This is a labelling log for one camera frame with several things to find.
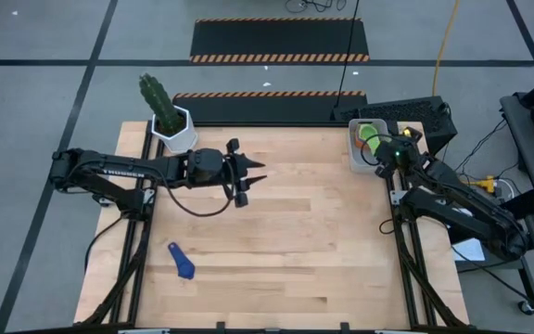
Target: gray floor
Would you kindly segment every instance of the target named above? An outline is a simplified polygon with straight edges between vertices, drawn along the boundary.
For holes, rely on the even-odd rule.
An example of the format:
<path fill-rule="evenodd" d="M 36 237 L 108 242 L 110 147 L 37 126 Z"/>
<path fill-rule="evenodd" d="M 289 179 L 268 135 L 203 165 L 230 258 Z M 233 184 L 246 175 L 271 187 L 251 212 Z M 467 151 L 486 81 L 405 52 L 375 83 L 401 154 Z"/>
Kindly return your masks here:
<path fill-rule="evenodd" d="M 515 0 L 534 40 L 534 0 Z M 284 0 L 119 0 L 102 59 L 187 59 L 193 21 L 221 17 L 289 17 Z M 350 16 L 355 1 L 337 12 Z M 372 59 L 434 59 L 452 1 L 362 0 Z M 108 0 L 0 1 L 0 59 L 88 59 Z M 463 0 L 445 59 L 532 60 L 505 0 Z M 0 66 L 0 304 L 36 209 L 50 163 L 85 67 Z M 104 67 L 89 84 L 70 145 L 111 152 L 121 122 L 150 116 L 137 76 L 148 71 L 171 93 L 335 90 L 341 67 Z M 370 102 L 430 96 L 431 67 L 351 67 L 346 89 L 364 89 Z M 272 84 L 263 87 L 264 83 Z M 499 98 L 534 86 L 534 67 L 441 68 L 438 93 L 451 104 L 459 135 L 453 166 L 499 121 Z M 496 134 L 467 166 L 496 174 L 516 159 L 508 129 Z M 506 175 L 531 187 L 517 170 Z M 83 254 L 94 235 L 98 208 L 79 196 L 51 199 L 7 330 L 68 326 L 83 279 Z M 534 268 L 534 253 L 528 256 Z M 515 272 L 500 276 L 520 287 Z M 516 296 L 482 273 L 461 276 L 467 309 L 481 328 L 534 333 L 534 316 L 521 315 Z"/>

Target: green cactus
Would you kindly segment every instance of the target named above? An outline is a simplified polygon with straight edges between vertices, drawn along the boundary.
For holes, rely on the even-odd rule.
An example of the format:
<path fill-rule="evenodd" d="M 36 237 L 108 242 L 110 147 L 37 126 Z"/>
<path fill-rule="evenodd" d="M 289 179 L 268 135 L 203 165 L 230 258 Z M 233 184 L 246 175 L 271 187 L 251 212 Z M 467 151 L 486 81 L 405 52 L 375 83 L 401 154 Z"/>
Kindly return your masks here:
<path fill-rule="evenodd" d="M 176 111 L 158 79 L 146 73 L 139 77 L 139 88 L 141 95 L 156 114 L 163 134 L 176 135 L 185 128 L 186 120 Z"/>

